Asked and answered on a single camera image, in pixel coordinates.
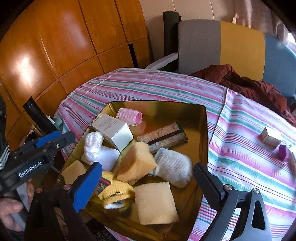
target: chair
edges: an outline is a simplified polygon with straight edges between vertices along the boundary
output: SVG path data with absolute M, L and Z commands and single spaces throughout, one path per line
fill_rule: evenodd
M 178 53 L 165 56 L 146 69 L 160 69 L 176 59 L 181 74 L 197 72 L 209 65 L 230 64 L 239 75 L 266 81 L 283 96 L 294 98 L 296 54 L 277 39 L 215 20 L 182 21 L 178 30 Z

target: blue cushion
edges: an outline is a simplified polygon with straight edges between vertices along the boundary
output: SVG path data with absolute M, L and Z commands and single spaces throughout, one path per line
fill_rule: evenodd
M 263 80 L 273 84 L 283 96 L 293 97 L 296 90 L 296 54 L 267 34 L 265 48 Z

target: blue gripper pad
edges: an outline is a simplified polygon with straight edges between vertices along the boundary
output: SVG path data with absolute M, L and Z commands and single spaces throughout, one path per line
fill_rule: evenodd
M 80 175 L 73 183 L 73 207 L 76 212 L 85 208 L 102 177 L 102 173 L 102 165 L 94 162 L 86 173 Z
M 39 140 L 35 143 L 36 148 L 43 146 L 45 143 L 51 141 L 52 139 L 62 135 L 61 132 L 55 131 L 53 133 L 48 134 L 47 136 L 39 138 Z

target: wall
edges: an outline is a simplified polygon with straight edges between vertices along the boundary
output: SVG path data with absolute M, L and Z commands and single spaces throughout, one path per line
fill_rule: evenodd
M 0 42 L 0 94 L 7 105 L 11 149 L 33 124 L 22 107 L 30 96 L 53 116 L 84 82 L 151 62 L 139 0 L 35 0 Z
M 232 0 L 140 0 L 155 60 L 163 57 L 163 12 L 176 11 L 182 20 L 211 19 L 232 22 Z

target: yellow towel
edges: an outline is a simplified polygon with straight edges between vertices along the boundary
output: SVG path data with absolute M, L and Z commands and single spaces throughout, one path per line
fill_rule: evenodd
M 135 202 L 140 224 L 167 224 L 179 221 L 168 182 L 135 187 Z
M 124 207 L 129 203 L 127 199 L 135 195 L 131 185 L 116 180 L 114 173 L 107 171 L 103 171 L 95 191 L 105 209 Z

